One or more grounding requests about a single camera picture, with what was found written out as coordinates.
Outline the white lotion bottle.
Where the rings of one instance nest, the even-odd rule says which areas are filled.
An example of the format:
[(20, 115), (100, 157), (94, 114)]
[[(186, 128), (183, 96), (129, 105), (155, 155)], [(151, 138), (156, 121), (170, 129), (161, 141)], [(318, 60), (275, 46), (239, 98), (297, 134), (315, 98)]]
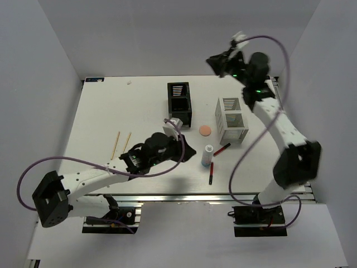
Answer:
[(206, 145), (201, 158), (202, 166), (209, 166), (211, 164), (212, 158), (214, 154), (214, 148), (212, 145)]

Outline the red lip gloss tube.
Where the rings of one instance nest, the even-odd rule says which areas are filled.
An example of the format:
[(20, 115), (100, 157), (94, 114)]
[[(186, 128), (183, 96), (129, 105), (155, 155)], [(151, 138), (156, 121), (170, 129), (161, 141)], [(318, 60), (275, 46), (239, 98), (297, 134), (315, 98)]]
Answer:
[(230, 146), (231, 146), (231, 143), (227, 143), (226, 145), (224, 145), (223, 147), (221, 147), (220, 149), (215, 151), (213, 156), (215, 157), (215, 156), (219, 155), (220, 153), (222, 153), (224, 150), (226, 150)]
[(213, 184), (214, 163), (210, 163), (209, 185)]

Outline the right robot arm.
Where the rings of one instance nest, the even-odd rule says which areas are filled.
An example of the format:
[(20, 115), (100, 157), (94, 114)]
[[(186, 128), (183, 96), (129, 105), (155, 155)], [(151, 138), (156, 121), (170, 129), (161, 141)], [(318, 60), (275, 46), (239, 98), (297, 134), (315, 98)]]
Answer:
[(272, 216), (272, 209), (282, 203), (296, 188), (316, 179), (321, 145), (309, 141), (292, 124), (281, 109), (278, 99), (266, 83), (269, 58), (255, 52), (246, 63), (243, 53), (230, 57), (223, 52), (206, 62), (215, 75), (230, 75), (243, 84), (243, 101), (260, 119), (274, 139), (280, 157), (273, 168), (273, 179), (254, 199), (252, 217), (260, 223)]

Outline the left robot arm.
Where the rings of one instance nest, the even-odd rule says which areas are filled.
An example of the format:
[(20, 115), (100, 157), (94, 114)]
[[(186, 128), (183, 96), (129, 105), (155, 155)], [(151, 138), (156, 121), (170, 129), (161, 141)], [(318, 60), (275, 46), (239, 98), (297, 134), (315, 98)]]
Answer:
[(162, 162), (186, 162), (195, 155), (184, 136), (156, 132), (105, 166), (66, 175), (51, 171), (32, 194), (41, 225), (49, 228), (69, 217), (86, 216), (111, 223), (118, 216), (114, 198), (109, 194), (91, 196), (91, 192), (147, 176), (152, 167)]

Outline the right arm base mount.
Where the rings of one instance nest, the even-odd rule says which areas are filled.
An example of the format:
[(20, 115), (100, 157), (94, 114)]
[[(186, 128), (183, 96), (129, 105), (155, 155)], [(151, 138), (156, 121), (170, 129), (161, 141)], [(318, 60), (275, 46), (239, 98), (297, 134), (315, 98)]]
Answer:
[(281, 206), (270, 209), (236, 206), (227, 215), (233, 219), (235, 237), (287, 236)]

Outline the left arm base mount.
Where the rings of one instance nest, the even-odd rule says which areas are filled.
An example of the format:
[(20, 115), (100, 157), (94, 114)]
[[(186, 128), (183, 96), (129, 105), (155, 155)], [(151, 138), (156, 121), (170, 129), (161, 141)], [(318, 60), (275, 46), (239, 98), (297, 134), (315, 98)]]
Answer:
[(119, 205), (109, 194), (104, 194), (109, 211), (102, 217), (86, 217), (82, 233), (134, 235), (138, 229), (136, 220), (138, 208), (128, 205)]

